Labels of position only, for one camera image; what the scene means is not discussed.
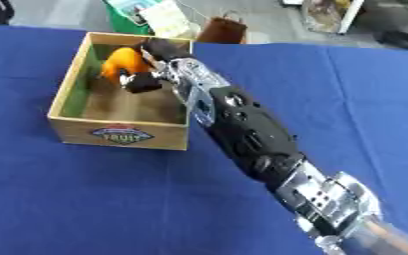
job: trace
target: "wooden crate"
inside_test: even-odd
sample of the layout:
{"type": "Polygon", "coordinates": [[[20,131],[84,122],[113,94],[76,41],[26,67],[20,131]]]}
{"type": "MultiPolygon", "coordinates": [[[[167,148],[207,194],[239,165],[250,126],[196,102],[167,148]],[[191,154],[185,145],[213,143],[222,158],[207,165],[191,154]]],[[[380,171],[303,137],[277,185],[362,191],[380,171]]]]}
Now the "wooden crate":
{"type": "MultiPolygon", "coordinates": [[[[101,63],[122,46],[145,36],[87,33],[48,112],[65,143],[186,150],[189,117],[165,84],[161,90],[132,94],[97,79],[101,63]]],[[[188,40],[172,40],[192,50],[188,40]]]]}

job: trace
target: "robotic hand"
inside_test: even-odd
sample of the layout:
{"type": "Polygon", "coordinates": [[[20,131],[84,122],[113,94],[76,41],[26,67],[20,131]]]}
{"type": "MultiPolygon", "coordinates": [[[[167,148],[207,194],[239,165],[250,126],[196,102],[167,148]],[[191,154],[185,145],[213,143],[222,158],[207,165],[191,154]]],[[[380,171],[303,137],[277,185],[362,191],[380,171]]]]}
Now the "robotic hand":
{"type": "Polygon", "coordinates": [[[134,93],[173,84],[173,92],[226,155],[249,177],[263,182],[295,216],[297,226],[327,254],[408,254],[408,236],[382,221],[378,198],[340,172],[325,176],[296,149],[294,139],[262,106],[187,52],[164,39],[139,49],[156,68],[122,74],[134,93]]]}

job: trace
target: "box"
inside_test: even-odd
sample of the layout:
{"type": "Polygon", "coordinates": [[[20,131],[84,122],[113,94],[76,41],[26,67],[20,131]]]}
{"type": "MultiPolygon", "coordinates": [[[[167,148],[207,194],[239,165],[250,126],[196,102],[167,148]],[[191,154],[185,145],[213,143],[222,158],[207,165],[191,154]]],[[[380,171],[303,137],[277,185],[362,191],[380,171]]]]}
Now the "box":
{"type": "MultiPolygon", "coordinates": [[[[101,63],[119,47],[146,36],[87,33],[53,100],[48,118],[62,142],[75,144],[186,150],[186,108],[163,89],[132,94],[97,79],[101,63]]],[[[172,43],[192,51],[188,40],[172,43]]]]}

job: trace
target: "blue tablecloth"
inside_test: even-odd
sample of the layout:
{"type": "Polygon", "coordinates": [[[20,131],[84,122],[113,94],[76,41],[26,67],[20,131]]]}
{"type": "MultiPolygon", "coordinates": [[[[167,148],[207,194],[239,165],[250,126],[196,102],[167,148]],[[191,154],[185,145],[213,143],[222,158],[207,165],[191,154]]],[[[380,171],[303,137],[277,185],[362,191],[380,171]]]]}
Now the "blue tablecloth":
{"type": "MultiPolygon", "coordinates": [[[[85,32],[0,27],[0,255],[320,254],[193,124],[187,152],[61,144],[46,111],[85,32]]],[[[408,52],[198,44],[326,173],[408,231],[408,52]]]]}

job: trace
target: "silver metal part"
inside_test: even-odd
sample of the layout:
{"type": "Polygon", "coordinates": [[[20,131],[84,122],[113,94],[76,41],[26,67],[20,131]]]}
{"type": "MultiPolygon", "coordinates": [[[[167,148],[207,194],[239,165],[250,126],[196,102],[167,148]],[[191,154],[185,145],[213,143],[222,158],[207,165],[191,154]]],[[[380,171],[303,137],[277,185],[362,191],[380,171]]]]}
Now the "silver metal part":
{"type": "Polygon", "coordinates": [[[210,126],[215,121],[210,90],[230,86],[229,82],[192,58],[170,61],[164,73],[167,80],[174,84],[173,92],[198,122],[210,126]]]}
{"type": "Polygon", "coordinates": [[[382,215],[377,197],[355,178],[344,172],[326,177],[307,160],[275,196],[296,213],[298,227],[331,254],[342,254],[338,244],[354,233],[362,218],[382,215]]]}

